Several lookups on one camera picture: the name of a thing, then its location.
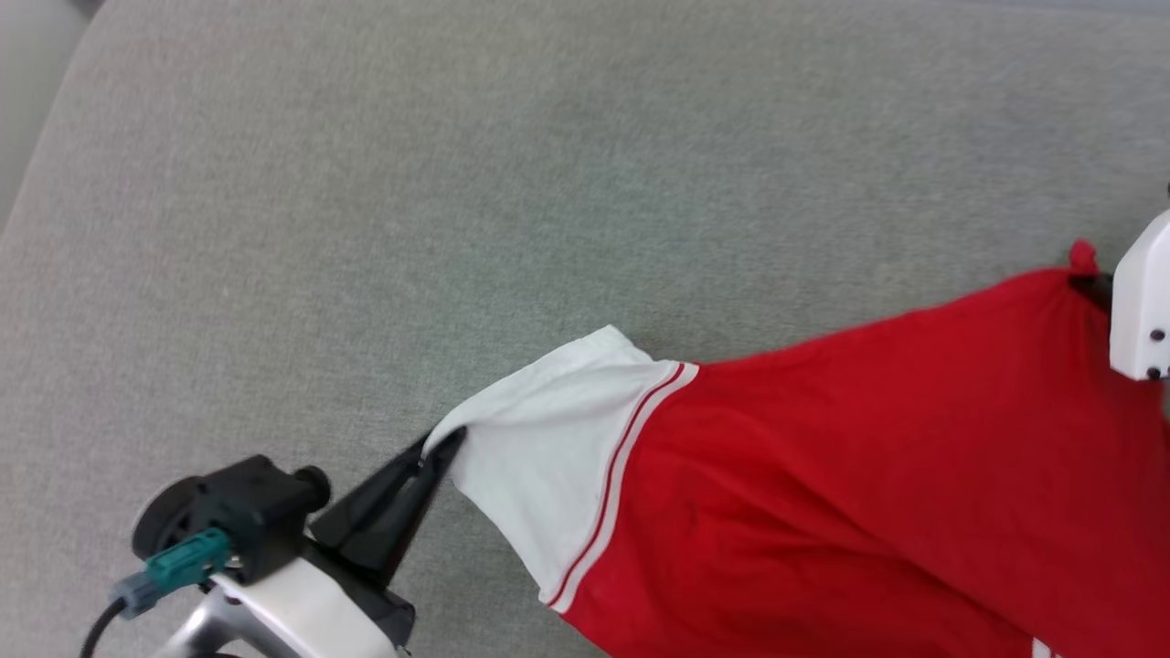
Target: white fabric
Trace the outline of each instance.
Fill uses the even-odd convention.
[[[467,426],[450,468],[455,486],[511,543],[539,585],[541,601],[557,595],[571,601],[567,590],[604,550],[606,527],[613,530],[621,469],[638,430],[697,370],[654,361],[606,327],[455,407],[426,450]]]

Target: gray couch cushion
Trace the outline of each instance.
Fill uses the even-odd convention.
[[[717,359],[1079,235],[1112,265],[1165,205],[1168,30],[928,0],[109,2],[0,239],[5,654],[76,651],[161,485],[262,452],[347,488],[605,323]],[[395,589],[424,658],[596,654],[453,489]],[[150,654],[192,602],[101,653]]]

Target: teal connector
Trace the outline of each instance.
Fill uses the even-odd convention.
[[[232,543],[223,530],[204,530],[149,557],[145,569],[113,585],[110,598],[125,601],[122,616],[133,619],[172,591],[199,584],[222,571],[230,556]]]

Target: white stripe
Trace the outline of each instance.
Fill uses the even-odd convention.
[[[569,611],[569,608],[573,604],[573,598],[577,596],[577,588],[580,587],[581,580],[585,578],[585,574],[597,564],[597,561],[605,553],[605,549],[610,546],[610,540],[613,539],[613,529],[618,523],[618,502],[621,500],[621,482],[626,475],[626,462],[629,461],[629,453],[634,448],[634,444],[638,441],[638,436],[642,431],[642,426],[646,425],[646,420],[654,413],[654,410],[662,404],[666,398],[670,397],[673,393],[689,384],[695,379],[695,375],[698,373],[698,366],[693,363],[683,363],[682,371],[679,373],[679,378],[670,384],[659,389],[653,396],[647,398],[646,404],[642,405],[641,411],[638,417],[633,419],[633,424],[629,426],[628,439],[618,447],[618,453],[614,455],[613,462],[613,482],[610,486],[610,495],[605,500],[605,507],[601,512],[601,527],[597,534],[597,539],[589,546],[585,550],[585,555],[577,566],[569,573],[565,580],[564,591],[560,592],[560,598],[552,605],[552,609],[562,615]]]

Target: red fabric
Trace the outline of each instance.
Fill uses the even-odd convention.
[[[614,658],[1170,654],[1162,384],[1071,260],[702,366],[564,618]]]

